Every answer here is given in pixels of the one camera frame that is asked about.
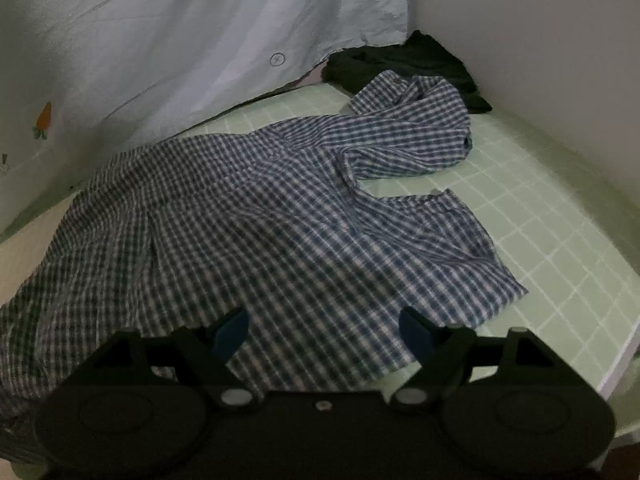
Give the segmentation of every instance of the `white wall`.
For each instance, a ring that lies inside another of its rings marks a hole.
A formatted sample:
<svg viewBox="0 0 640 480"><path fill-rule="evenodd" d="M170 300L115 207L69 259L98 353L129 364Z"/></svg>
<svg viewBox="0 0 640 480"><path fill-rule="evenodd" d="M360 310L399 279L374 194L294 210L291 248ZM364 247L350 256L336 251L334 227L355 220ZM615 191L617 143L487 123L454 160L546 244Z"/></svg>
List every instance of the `white wall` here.
<svg viewBox="0 0 640 480"><path fill-rule="evenodd" d="M640 203L640 0L415 0L487 99L596 162Z"/></svg>

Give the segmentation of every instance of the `blue checkered shirt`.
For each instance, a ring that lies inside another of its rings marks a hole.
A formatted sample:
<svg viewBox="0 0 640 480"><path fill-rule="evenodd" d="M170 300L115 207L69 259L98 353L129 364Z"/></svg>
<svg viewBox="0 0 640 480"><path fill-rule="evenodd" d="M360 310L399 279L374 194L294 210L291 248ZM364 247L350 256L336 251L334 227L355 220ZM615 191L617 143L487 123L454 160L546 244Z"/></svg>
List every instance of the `blue checkered shirt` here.
<svg viewBox="0 0 640 480"><path fill-rule="evenodd" d="M113 157L0 310L0 416L30 410L125 327L165 335L244 306L250 333L229 363L241 381L349 390L411 362L404 306L476 327L524 295L450 190L376 198L358 184L463 160L456 89L383 72L350 106Z"/></svg>

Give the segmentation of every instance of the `carrot print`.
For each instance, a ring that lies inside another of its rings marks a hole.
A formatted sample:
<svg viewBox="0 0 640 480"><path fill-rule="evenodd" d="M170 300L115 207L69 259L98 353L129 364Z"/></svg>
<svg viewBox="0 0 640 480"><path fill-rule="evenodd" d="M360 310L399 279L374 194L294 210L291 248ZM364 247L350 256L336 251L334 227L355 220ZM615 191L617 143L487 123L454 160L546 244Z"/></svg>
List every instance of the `carrot print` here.
<svg viewBox="0 0 640 480"><path fill-rule="evenodd" d="M47 140L47 128L51 125L51 102L48 102L44 106L44 110L40 112L36 125L33 129L33 136L35 139L42 138Z"/></svg>
<svg viewBox="0 0 640 480"><path fill-rule="evenodd" d="M8 157L9 157L8 153L2 154L2 163L0 164L0 176L3 176L5 173L7 173L11 169L9 168L9 165L6 163L6 160Z"/></svg>

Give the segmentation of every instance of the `white fabric backdrop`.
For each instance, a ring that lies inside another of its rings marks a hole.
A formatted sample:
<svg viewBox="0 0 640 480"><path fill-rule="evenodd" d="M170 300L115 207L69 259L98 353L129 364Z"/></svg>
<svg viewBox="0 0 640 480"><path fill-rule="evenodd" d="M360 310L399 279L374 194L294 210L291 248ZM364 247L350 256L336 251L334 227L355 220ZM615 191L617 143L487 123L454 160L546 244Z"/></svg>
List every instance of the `white fabric backdrop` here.
<svg viewBox="0 0 640 480"><path fill-rule="evenodd" d="M406 20L406 0L0 0L0 232L113 153L278 88L336 50L401 43ZM47 102L47 139L35 139Z"/></svg>

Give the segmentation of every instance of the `dark green cloth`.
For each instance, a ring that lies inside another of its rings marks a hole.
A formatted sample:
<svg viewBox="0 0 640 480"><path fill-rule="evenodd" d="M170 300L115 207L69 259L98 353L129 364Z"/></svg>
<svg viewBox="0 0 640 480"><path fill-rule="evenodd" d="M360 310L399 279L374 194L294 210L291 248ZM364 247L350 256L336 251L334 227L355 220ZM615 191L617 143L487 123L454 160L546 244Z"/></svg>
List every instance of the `dark green cloth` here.
<svg viewBox="0 0 640 480"><path fill-rule="evenodd" d="M478 94L478 87L464 64L419 30L404 44L361 46L331 54L322 70L322 81L337 83L356 94L385 70L393 70L403 77L441 75L458 89L470 114L492 110L491 105Z"/></svg>

